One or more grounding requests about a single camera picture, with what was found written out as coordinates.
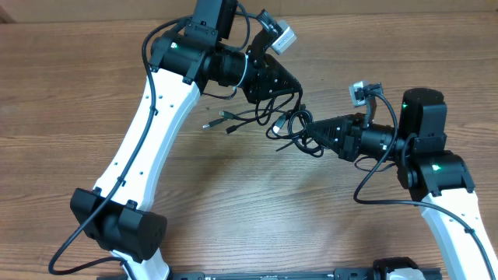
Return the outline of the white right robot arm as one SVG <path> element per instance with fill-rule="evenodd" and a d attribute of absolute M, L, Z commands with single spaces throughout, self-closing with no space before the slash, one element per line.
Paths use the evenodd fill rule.
<path fill-rule="evenodd" d="M 379 164 L 392 161 L 406 205 L 419 208 L 440 248 L 452 279 L 495 279 L 497 257 L 479 213 L 475 183 L 465 161 L 445 148 L 447 105 L 443 93 L 414 88 L 404 92 L 393 125 L 374 124 L 380 85 L 351 92 L 364 114 L 312 121 L 305 132 L 319 145 L 350 162 L 365 155 Z"/>

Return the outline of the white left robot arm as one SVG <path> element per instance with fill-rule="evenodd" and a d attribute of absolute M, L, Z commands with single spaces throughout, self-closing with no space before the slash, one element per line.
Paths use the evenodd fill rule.
<path fill-rule="evenodd" d="M 89 190 L 74 191 L 70 208 L 79 229 L 110 252 L 125 279 L 166 279 L 160 253 L 167 219 L 152 212 L 156 186 L 184 120 L 214 81 L 242 91 L 259 121 L 282 95 L 302 96 L 300 84 L 276 60 L 296 39 L 291 27 L 268 12 L 261 30 L 241 47 L 226 45 L 238 1 L 199 1 L 192 15 L 154 29 L 142 44 L 146 85 L 142 101 L 115 157 Z"/>

